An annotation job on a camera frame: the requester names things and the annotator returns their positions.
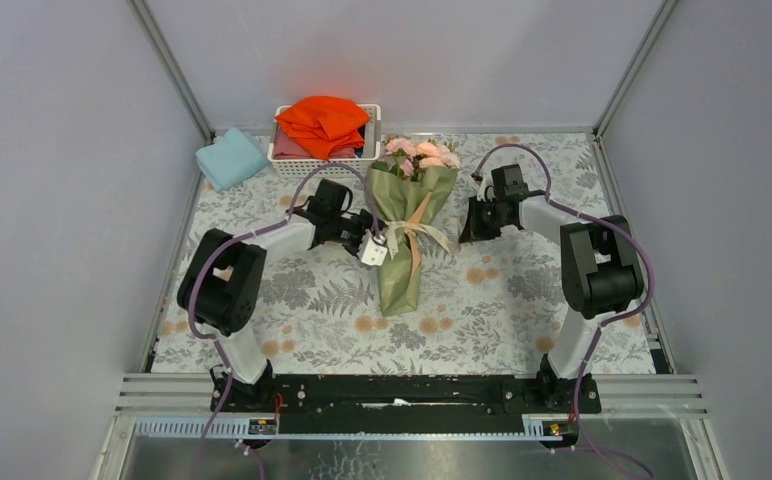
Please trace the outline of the green and orange wrapping paper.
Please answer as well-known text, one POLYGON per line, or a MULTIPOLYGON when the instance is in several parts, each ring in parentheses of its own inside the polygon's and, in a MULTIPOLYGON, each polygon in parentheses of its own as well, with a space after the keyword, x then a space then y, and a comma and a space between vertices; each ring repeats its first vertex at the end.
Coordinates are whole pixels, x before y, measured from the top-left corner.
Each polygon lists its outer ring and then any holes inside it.
MULTIPOLYGON (((458 157, 453 143, 433 139, 411 141, 416 145, 421 142, 431 142, 445 146, 458 157)), ((423 170, 419 167, 419 161, 423 156, 416 155, 414 158, 387 156, 385 146, 384 156, 371 164, 366 175, 366 185, 373 197, 378 218, 385 223, 383 234, 388 221, 408 220, 428 192, 432 192, 433 197, 422 217, 422 222, 434 226, 433 220, 447 203, 461 168, 452 170, 432 167, 423 170), (416 165, 416 174, 412 179, 400 176, 398 165, 405 159, 411 159, 416 165)), ((432 243, 446 252, 428 236, 418 235, 418 240, 421 254, 424 242, 432 243)), ((410 277, 410 251, 407 240, 401 233, 398 235, 398 242, 398 254, 394 259, 390 259, 388 255, 378 272, 380 308, 385 316, 413 312, 419 304, 422 263, 416 276, 410 277)))

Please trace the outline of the cream ribbon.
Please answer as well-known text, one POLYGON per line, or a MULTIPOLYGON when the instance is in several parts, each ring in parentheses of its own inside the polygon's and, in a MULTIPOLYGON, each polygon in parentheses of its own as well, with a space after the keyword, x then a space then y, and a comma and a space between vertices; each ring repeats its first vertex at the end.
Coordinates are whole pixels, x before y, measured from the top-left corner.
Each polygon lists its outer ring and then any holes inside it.
POLYGON ((399 252, 399 233, 407 240, 411 258, 410 277, 416 276, 422 263, 418 235, 430 237, 447 253, 453 253, 453 246, 448 237, 438 228, 422 222, 432 197, 433 193, 428 192, 408 220, 388 221, 384 231, 390 259, 394 259, 399 252))

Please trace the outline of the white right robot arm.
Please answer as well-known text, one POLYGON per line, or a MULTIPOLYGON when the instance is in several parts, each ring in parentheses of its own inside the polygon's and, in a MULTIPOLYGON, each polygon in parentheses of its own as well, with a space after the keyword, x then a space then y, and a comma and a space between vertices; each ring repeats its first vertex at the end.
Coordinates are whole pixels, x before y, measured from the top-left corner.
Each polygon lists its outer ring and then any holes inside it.
POLYGON ((645 289, 638 252, 622 215, 594 217, 532 190, 521 168, 508 165, 474 173, 477 193, 468 200, 461 243, 486 241, 513 226, 559 246, 561 286, 568 311, 547 363, 558 379, 589 370, 587 357, 601 322, 626 311, 645 289))

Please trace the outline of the pink fake flower stem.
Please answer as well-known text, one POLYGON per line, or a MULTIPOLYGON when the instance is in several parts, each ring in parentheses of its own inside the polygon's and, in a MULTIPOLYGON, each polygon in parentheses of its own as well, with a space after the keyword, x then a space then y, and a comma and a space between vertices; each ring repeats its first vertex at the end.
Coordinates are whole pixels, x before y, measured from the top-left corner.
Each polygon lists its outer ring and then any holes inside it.
POLYGON ((423 157, 436 157, 443 158, 450 150, 442 145, 437 145, 431 142, 421 142, 415 147, 416 154, 423 157))
POLYGON ((385 154, 396 158, 414 158, 417 155, 417 147, 408 138, 395 137, 386 144, 385 154))
POLYGON ((419 161, 419 167, 423 170, 432 167, 444 167, 452 170, 459 170, 461 162, 459 158, 451 152, 440 153, 436 156, 425 156, 419 161))
POLYGON ((411 159, 405 159, 398 165, 400 176, 405 179, 412 179, 416 174, 416 165, 411 159))

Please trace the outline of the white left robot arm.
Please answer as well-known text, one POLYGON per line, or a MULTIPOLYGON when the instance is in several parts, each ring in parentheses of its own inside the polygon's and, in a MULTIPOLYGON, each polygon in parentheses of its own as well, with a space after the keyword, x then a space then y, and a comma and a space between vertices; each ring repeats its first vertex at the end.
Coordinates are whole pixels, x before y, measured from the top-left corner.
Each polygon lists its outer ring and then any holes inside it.
POLYGON ((325 243, 364 265, 382 265, 386 223, 374 207, 351 212, 353 198, 349 187, 323 179, 277 223, 240 235, 213 228, 202 236, 176 301, 192 335, 213 343, 233 381, 255 385, 270 370, 251 323, 267 266, 325 243))

